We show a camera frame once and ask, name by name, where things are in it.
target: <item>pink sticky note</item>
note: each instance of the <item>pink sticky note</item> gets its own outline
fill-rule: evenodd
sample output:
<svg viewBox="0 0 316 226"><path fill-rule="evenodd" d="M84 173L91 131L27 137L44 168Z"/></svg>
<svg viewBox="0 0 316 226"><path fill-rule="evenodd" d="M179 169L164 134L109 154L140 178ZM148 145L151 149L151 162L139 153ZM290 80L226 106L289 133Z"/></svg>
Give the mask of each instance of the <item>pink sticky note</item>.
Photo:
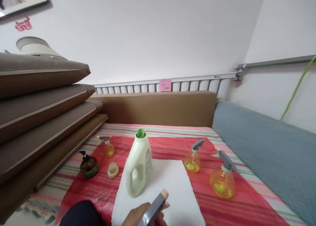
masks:
<svg viewBox="0 0 316 226"><path fill-rule="evenodd" d="M159 81L159 91L168 92L171 91L171 79Z"/></svg>

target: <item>red wall sticker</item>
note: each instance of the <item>red wall sticker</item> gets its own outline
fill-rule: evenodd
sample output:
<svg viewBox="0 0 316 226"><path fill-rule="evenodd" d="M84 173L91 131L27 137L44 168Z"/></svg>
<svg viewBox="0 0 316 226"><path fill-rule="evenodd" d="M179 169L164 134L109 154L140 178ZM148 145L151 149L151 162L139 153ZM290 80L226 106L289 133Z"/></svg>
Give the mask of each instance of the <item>red wall sticker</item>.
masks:
<svg viewBox="0 0 316 226"><path fill-rule="evenodd" d="M26 16L26 20L22 22L15 22L15 28L19 31L22 32L24 30L31 30L32 25L30 23L30 18Z"/></svg>

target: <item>gray-blue cloth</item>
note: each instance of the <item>gray-blue cloth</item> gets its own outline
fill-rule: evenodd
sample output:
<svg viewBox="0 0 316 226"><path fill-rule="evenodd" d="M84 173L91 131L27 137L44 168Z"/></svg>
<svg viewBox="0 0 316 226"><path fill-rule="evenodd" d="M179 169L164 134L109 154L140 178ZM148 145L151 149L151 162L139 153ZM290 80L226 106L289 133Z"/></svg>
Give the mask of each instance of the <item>gray-blue cloth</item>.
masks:
<svg viewBox="0 0 316 226"><path fill-rule="evenodd" d="M212 128L294 213L316 225L316 134L227 101L218 102Z"/></svg>

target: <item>small round container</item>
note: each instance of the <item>small round container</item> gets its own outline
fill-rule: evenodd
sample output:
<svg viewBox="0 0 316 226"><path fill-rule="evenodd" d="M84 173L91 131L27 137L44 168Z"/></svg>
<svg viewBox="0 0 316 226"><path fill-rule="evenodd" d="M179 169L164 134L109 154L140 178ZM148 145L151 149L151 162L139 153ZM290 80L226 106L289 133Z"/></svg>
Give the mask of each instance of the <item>small round container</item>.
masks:
<svg viewBox="0 0 316 226"><path fill-rule="evenodd" d="M119 168L118 165L115 162L110 163L109 169L108 169L108 177L114 178L118 175Z"/></svg>

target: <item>brown headboard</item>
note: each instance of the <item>brown headboard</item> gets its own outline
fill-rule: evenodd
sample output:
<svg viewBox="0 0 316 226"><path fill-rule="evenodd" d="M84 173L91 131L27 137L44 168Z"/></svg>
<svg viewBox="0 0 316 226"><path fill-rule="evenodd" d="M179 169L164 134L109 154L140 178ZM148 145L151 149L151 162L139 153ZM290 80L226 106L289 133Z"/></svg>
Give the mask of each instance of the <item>brown headboard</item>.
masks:
<svg viewBox="0 0 316 226"><path fill-rule="evenodd" d="M212 127L216 93L211 91L95 94L108 123Z"/></svg>

